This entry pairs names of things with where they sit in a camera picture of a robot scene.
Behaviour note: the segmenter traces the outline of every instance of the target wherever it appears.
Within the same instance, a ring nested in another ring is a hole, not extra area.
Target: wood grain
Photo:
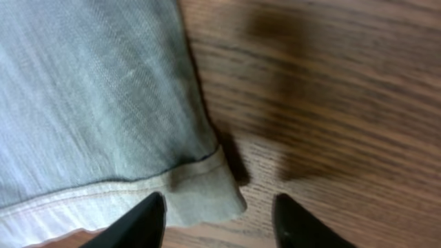
[[[359,247],[441,247],[441,1],[181,8],[209,117],[248,173],[248,210],[167,229],[164,247],[275,247],[279,192]]]

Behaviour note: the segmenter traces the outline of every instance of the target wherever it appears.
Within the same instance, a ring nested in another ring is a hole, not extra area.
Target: light blue jeans
[[[245,209],[175,0],[1,1],[0,247],[104,228],[155,190],[169,225]]]

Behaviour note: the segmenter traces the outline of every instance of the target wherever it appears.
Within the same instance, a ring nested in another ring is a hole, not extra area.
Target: wooden floor
[[[441,247],[440,0],[181,7],[248,210],[228,223],[167,229],[163,247],[275,247],[279,192],[358,247]]]

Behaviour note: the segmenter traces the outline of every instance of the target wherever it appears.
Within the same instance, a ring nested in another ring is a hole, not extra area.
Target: floor
[[[441,1],[181,7],[248,210],[228,223],[167,229],[163,247],[275,247],[279,192],[358,247],[440,247]]]

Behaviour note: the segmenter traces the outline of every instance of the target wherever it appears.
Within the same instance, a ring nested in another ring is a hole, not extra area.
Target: stitching
[[[221,167],[224,164],[224,162],[225,162],[225,159],[223,159],[222,163],[220,163],[220,164],[218,164],[216,166],[213,166],[213,168],[209,169],[206,172],[203,172],[201,174],[192,174],[192,175],[190,175],[188,177],[182,178],[178,182],[173,182],[173,183],[179,183],[179,182],[183,182],[185,180],[189,180],[191,178],[196,178],[196,177],[199,177],[199,176],[206,175],[206,174],[214,171],[215,169],[218,169],[219,167]],[[88,194],[88,195],[84,195],[84,196],[73,196],[73,197],[64,198],[64,199],[61,199],[61,200],[53,200],[53,201],[48,202],[48,203],[41,203],[40,205],[28,207],[28,208],[25,208],[25,209],[22,209],[22,210],[16,210],[16,211],[14,211],[12,213],[8,213],[8,214],[5,214],[5,215],[1,215],[0,214],[0,217],[6,218],[6,217],[15,216],[17,214],[31,214],[30,211],[41,211],[41,210],[44,210],[44,209],[52,208],[52,207],[57,206],[57,205],[71,203],[71,202],[78,201],[78,200],[83,200],[84,198],[97,198],[97,197],[101,197],[101,196],[114,195],[114,194],[138,194],[141,191],[157,189],[159,187],[164,187],[166,185],[170,185],[170,183],[164,183],[162,185],[157,185],[157,186],[154,186],[154,187],[149,187],[149,188],[144,188],[144,189],[113,190],[113,191],[110,191],[110,192],[101,192],[101,193],[95,193],[95,194]]]

